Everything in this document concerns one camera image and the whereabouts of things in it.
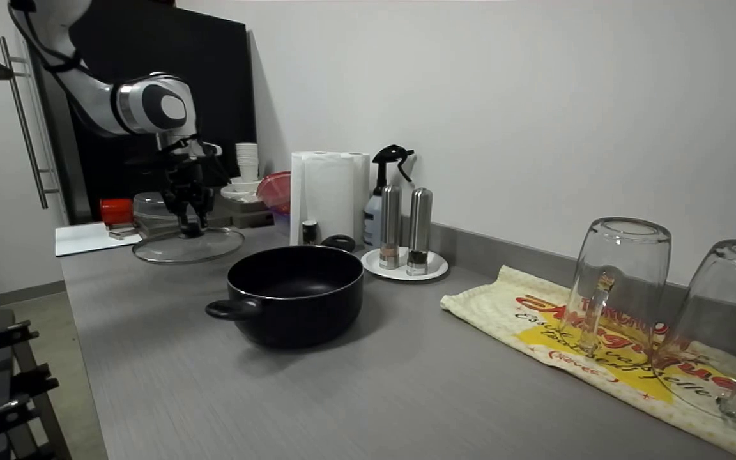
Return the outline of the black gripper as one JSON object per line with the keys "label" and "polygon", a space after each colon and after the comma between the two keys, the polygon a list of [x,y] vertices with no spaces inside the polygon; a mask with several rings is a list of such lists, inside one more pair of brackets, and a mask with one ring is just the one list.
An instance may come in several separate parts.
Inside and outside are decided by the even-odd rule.
{"label": "black gripper", "polygon": [[181,235],[195,235],[187,210],[195,210],[200,228],[206,228],[215,186],[228,179],[224,148],[211,140],[187,138],[160,148],[159,156],[167,170],[160,196],[177,214]]}

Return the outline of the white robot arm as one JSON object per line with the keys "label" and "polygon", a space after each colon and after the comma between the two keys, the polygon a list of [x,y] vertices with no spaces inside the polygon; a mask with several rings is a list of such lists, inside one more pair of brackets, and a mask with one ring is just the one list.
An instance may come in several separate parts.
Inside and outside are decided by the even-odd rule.
{"label": "white robot arm", "polygon": [[200,239],[211,210],[203,164],[223,148],[203,140],[192,88],[168,72],[141,80],[99,80],[72,41],[72,29],[91,0],[7,0],[7,16],[35,52],[42,67],[61,84],[86,124],[103,136],[154,136],[168,164],[160,191],[183,239]]}

